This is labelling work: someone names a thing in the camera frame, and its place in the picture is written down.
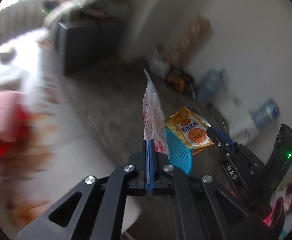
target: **gray floor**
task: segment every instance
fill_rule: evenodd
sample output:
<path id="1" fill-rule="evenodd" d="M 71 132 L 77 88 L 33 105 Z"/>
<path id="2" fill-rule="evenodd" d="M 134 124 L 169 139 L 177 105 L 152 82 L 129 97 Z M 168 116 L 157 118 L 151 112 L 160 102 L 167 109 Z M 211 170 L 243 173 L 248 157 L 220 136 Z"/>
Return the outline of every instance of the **gray floor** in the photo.
<path id="1" fill-rule="evenodd" d="M 127 163 L 130 154 L 139 152 L 143 139 L 142 100 L 146 89 L 140 60 L 132 64 L 120 64 L 118 59 L 104 62 L 67 77 L 68 90 L 90 122 L 98 136 L 100 147 L 108 157 L 121 166 Z M 212 125 L 217 125 L 212 116 L 188 95 L 176 93 L 165 81 L 151 74 L 161 104 L 168 117 L 182 106 L 191 106 Z M 218 166 L 219 154 L 215 146 L 193 156 L 191 175 L 200 178 L 210 174 L 225 187 L 228 182 Z M 142 214 L 128 230 L 136 240 L 171 240 L 174 238 L 173 213 L 169 197 L 146 196 L 138 198 Z"/>

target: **pink object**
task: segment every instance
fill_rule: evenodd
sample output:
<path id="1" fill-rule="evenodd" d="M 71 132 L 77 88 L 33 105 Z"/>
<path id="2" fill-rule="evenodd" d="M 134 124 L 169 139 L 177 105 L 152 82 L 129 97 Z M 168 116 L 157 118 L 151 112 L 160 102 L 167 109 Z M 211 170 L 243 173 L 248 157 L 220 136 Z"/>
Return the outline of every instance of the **pink object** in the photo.
<path id="1" fill-rule="evenodd" d="M 14 142 L 18 130 L 18 101 L 21 93 L 16 91 L 0 92 L 0 140 Z"/>

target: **screw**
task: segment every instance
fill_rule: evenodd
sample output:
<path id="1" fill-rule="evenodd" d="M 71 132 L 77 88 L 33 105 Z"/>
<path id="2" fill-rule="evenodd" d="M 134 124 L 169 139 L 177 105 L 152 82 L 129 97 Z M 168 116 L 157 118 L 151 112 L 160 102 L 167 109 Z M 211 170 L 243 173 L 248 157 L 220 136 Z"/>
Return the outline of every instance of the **screw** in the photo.
<path id="1" fill-rule="evenodd" d="M 212 182 L 212 177 L 210 175 L 204 175 L 202 176 L 202 180 L 203 182 L 210 183 Z"/>
<path id="2" fill-rule="evenodd" d="M 164 166 L 164 170 L 165 171 L 172 171 L 174 169 L 174 166 L 170 165 L 170 164 L 167 164 Z"/>
<path id="3" fill-rule="evenodd" d="M 96 178 L 94 176 L 88 176 L 85 178 L 86 184 L 93 184 L 93 183 L 95 183 L 95 181 L 96 181 Z"/>
<path id="4" fill-rule="evenodd" d="M 134 167 L 133 165 L 128 164 L 128 165 L 124 166 L 124 171 L 126 171 L 126 172 L 130 172 L 130 171 L 133 171 L 134 168 L 135 168 L 135 167 Z"/>

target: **turquoise plastic basket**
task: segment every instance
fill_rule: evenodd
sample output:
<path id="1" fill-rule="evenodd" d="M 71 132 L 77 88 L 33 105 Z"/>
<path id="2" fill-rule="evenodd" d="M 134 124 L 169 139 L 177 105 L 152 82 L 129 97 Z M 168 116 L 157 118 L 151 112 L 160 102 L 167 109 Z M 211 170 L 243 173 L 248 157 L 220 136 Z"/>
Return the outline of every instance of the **turquoise plastic basket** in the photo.
<path id="1" fill-rule="evenodd" d="M 188 175 L 193 166 L 190 150 L 168 128 L 166 128 L 166 138 L 169 148 L 169 163 L 181 168 Z"/>

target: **yellow snack package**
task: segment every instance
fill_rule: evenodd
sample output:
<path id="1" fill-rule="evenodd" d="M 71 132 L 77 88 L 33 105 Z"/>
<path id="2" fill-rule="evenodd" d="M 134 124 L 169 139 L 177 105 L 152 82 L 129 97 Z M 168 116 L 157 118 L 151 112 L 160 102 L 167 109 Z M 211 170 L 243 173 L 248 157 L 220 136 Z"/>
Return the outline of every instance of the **yellow snack package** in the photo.
<path id="1" fill-rule="evenodd" d="M 214 143 L 207 136 L 211 125 L 207 120 L 183 106 L 177 113 L 166 118 L 166 126 L 187 146 L 198 153 Z"/>

